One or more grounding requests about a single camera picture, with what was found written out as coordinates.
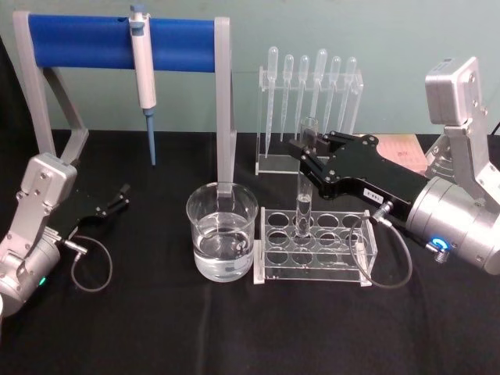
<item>blue padded bar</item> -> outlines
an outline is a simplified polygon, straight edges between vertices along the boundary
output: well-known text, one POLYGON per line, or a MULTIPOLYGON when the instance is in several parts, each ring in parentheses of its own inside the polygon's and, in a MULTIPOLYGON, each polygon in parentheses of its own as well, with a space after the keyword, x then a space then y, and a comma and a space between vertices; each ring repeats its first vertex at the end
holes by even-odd
MULTIPOLYGON (((133 69, 128 18, 30 14, 40 67, 133 69)), ((213 21, 151 18, 155 70, 215 71, 213 21)))

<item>blue indicator light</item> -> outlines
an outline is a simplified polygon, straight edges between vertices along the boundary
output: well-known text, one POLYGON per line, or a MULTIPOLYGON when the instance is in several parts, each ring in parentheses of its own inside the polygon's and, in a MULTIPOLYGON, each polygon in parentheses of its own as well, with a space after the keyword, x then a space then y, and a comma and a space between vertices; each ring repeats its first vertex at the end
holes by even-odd
POLYGON ((441 240, 440 238, 437 238, 437 237, 433 238, 431 242, 432 242, 432 245, 434 245, 438 248, 442 248, 443 250, 448 250, 450 248, 445 240, 441 240))

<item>black tablecloth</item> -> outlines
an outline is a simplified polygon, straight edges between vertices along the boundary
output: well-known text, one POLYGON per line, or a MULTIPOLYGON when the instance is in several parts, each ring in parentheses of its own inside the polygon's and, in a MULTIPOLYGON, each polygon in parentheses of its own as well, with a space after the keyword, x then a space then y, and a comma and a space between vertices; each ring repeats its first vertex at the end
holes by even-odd
MULTIPOLYGON (((30 135, 0 135, 5 233, 37 149, 30 135)), ((66 137, 56 134, 59 148, 66 137)), ((112 283, 99 294, 77 290, 70 281, 73 254, 63 249, 48 281, 4 319, 1 374, 500 373, 500 279, 453 257, 438 266, 411 241, 415 271, 397 291, 279 280, 254 286, 252 272, 229 284, 206 280, 195 268, 184 205, 193 190, 216 179, 215 135, 156 139, 153 169, 144 133, 91 132, 77 188, 111 198, 122 183, 132 187, 130 208, 98 232, 114 259, 112 283)), ((434 139, 420 137, 424 148, 434 139)), ((490 147, 493 163, 500 163, 500 142, 490 140, 490 147)), ((254 152, 255 135, 239 134, 235 182, 260 205, 292 209, 295 177, 256 177, 254 152)), ((355 198, 313 198, 318 210, 365 208, 355 198)), ((395 240, 380 230, 377 245, 374 277, 402 277, 395 240)), ((103 276, 101 262, 82 262, 103 276)))

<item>clear acrylic stand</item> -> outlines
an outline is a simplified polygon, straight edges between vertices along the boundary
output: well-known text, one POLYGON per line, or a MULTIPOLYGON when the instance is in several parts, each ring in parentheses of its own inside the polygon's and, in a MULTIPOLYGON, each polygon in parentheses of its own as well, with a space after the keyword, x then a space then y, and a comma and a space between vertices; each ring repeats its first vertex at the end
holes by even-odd
MULTIPOLYGON (((295 211, 261 208, 261 241, 254 248, 254 284, 271 280, 327 280, 371 283, 359 272, 348 249, 349 230, 365 212, 312 212, 310 235, 295 233, 295 211)), ((354 231, 355 255, 371 274, 377 256, 373 228, 364 220, 354 231)))
POLYGON ((297 122, 304 117, 311 116, 318 119, 321 134, 325 133, 325 129, 326 132, 334 130, 352 134, 363 93, 363 79, 360 71, 355 69, 356 60, 354 58, 350 58, 346 62, 346 73, 335 71, 335 62, 340 68, 341 59, 337 56, 327 60, 326 68, 329 73, 317 74, 318 67, 306 71, 306 74, 299 73, 295 69, 295 72, 288 72, 289 79, 285 78, 287 76, 286 66, 280 72, 273 71, 270 74, 271 78, 268 70, 260 67, 256 175, 259 173, 297 173, 298 162, 287 155, 286 144, 289 139, 298 136, 300 130, 297 129, 297 122), (300 110, 298 110, 299 103, 302 103, 300 110), (266 136, 270 137, 267 155, 266 136))

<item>clear liquid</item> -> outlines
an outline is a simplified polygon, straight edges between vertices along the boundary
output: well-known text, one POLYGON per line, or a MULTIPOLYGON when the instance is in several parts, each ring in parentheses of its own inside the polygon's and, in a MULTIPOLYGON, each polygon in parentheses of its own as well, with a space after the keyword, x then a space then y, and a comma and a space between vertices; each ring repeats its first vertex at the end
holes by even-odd
POLYGON ((295 213, 295 232, 299 237, 305 237, 310 232, 311 195, 297 195, 297 212, 295 213))
POLYGON ((232 212, 215 212, 198 221, 195 262, 206 278, 229 282, 244 276, 253 262, 253 225, 235 233, 248 221, 232 212))

